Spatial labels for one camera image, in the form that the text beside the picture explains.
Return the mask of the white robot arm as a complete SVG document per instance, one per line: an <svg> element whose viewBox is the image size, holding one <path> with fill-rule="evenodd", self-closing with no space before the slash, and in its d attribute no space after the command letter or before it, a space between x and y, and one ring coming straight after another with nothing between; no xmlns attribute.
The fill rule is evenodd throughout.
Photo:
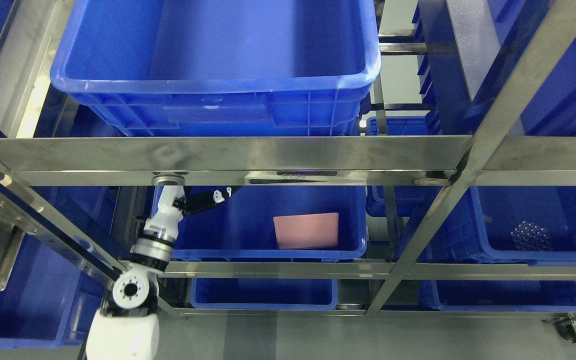
<svg viewBox="0 0 576 360"><path fill-rule="evenodd" d="M87 360L153 360L160 341L157 315L159 276L169 265L179 223L228 201L238 186L191 193L187 186L163 186L156 210L132 246L130 262L96 311L85 344Z"/></svg>

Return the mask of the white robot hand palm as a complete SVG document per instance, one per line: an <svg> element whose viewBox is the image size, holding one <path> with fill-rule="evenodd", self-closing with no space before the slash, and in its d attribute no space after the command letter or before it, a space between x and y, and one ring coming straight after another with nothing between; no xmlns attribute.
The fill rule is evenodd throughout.
<svg viewBox="0 0 576 360"><path fill-rule="evenodd" d="M185 198L183 186L163 186L158 197L157 210L145 222L142 232L161 240L176 240L179 223L183 220L183 210L174 203Z"/></svg>

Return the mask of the black and white thumb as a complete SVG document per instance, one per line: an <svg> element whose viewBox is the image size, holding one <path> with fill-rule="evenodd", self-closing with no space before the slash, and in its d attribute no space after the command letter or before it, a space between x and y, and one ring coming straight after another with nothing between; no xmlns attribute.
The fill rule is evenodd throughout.
<svg viewBox="0 0 576 360"><path fill-rule="evenodd" d="M233 194L233 186L217 187L199 193L186 194L183 201L183 214L197 215L212 210L228 201Z"/></svg>

